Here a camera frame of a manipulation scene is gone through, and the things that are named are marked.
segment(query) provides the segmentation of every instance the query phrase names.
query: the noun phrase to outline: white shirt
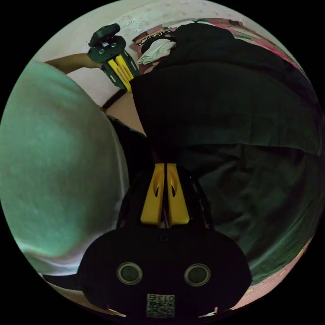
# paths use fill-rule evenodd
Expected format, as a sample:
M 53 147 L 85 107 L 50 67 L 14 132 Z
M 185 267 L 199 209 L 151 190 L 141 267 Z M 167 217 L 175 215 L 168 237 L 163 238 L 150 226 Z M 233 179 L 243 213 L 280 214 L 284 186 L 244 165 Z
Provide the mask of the white shirt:
M 68 76 L 30 62 L 0 125 L 0 198 L 38 273 L 77 272 L 87 247 L 116 226 L 128 188 L 114 128 Z

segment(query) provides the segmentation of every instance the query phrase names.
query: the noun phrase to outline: yellow plastic part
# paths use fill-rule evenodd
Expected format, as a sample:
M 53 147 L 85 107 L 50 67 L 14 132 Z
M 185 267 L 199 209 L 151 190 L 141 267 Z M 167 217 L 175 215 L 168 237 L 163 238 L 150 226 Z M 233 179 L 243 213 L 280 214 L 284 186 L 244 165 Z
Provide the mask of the yellow plastic part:
M 187 224 L 190 216 L 180 184 L 176 164 L 167 164 L 167 187 L 169 203 L 169 226 Z
M 118 55 L 115 58 L 115 61 L 113 59 L 109 60 L 108 64 L 123 82 L 123 85 L 126 87 L 126 90 L 132 93 L 130 81 L 133 79 L 133 75 L 130 72 L 130 69 L 128 68 L 127 64 L 125 63 L 123 57 L 121 55 Z
M 157 225 L 160 227 L 164 181 L 165 164 L 156 164 L 141 214 L 142 223 Z

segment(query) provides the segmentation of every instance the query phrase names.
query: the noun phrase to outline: printed label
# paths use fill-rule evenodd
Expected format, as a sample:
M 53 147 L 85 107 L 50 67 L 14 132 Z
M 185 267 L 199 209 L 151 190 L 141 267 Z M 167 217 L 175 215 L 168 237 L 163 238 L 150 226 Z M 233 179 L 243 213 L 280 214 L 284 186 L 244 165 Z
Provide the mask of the printed label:
M 147 317 L 174 318 L 175 296 L 147 294 Z

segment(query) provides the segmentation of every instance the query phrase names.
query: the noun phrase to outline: cloth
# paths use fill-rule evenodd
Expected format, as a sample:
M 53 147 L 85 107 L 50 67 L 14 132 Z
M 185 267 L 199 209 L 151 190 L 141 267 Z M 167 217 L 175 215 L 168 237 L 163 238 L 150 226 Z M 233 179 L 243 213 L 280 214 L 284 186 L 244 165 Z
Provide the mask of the cloth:
M 171 41 L 174 42 L 175 38 L 173 37 L 173 32 L 176 30 L 176 28 L 169 28 L 168 26 L 180 24 L 183 23 L 184 21 L 188 21 L 188 19 L 167 22 L 165 24 L 161 24 L 154 28 L 151 28 L 138 35 L 135 39 L 133 39 L 130 48 L 136 51 L 138 53 L 138 58 L 140 58 L 142 54 L 150 47 L 150 45 L 157 39 L 169 38 Z M 206 18 L 206 19 L 202 19 L 202 21 L 206 21 L 212 24 L 213 26 L 228 30 L 236 39 L 243 40 L 255 46 L 263 47 L 275 53 L 276 55 L 280 56 L 282 59 L 290 62 L 294 67 L 299 69 L 304 74 L 305 77 L 307 77 L 304 70 L 301 68 L 299 63 L 292 57 L 291 54 L 284 52 L 277 45 L 275 45 L 268 39 L 262 37 L 261 35 L 256 34 L 256 32 L 247 29 L 242 22 L 232 21 L 224 18 Z M 147 65 L 139 64 L 140 74 L 151 72 L 155 68 L 155 66 L 159 64 L 159 62 L 163 59 L 164 58 L 161 58 Z
M 324 114 L 303 73 L 271 51 L 206 24 L 174 37 L 176 49 L 131 81 L 135 106 L 160 158 L 199 178 L 215 229 L 237 242 L 256 285 L 317 228 Z
M 75 274 L 115 228 L 128 189 L 112 123 L 68 76 L 30 62 L 0 126 L 0 196 L 18 247 L 41 274 Z
M 148 40 L 145 41 L 145 43 L 141 47 L 139 53 L 144 54 L 146 51 L 149 50 L 149 48 L 150 48 L 150 46 L 151 46 L 152 43 L 156 42 L 157 40 L 162 40 L 162 39 L 169 40 L 169 41 L 172 41 L 172 42 L 175 41 L 175 39 L 173 38 L 173 34 L 172 33 L 163 34 L 161 36 L 157 36 L 157 37 L 154 37 L 154 38 L 150 38 L 150 39 L 148 39 Z
M 174 25 L 170 25 L 168 26 L 168 28 L 178 28 L 180 26 L 183 26 L 183 25 L 188 25 L 188 24 L 192 24 L 192 23 L 199 23 L 199 24 L 207 24 L 207 25 L 211 25 L 211 26 L 214 26 L 214 24 L 211 24 L 207 21 L 200 21 L 200 20 L 187 20 L 187 21 L 183 21 L 181 23 L 177 23 L 177 24 L 174 24 Z
M 176 45 L 168 39 L 159 39 L 151 44 L 149 49 L 140 57 L 138 64 L 148 64 L 170 54 L 170 50 Z

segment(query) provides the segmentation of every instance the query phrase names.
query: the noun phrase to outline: dark fabric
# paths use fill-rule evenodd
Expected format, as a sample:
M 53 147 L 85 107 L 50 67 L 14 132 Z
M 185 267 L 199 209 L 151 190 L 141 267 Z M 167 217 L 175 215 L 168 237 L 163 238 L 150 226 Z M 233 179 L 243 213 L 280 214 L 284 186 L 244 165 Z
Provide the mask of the dark fabric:
M 141 133 L 131 130 L 119 120 L 108 116 L 124 151 L 130 184 L 145 167 L 152 166 L 154 159 L 148 139 Z
M 325 199 L 325 123 L 289 62 L 224 29 L 189 24 L 176 49 L 131 81 L 162 160 L 199 177 L 215 229 L 244 251 L 255 285 L 297 256 Z

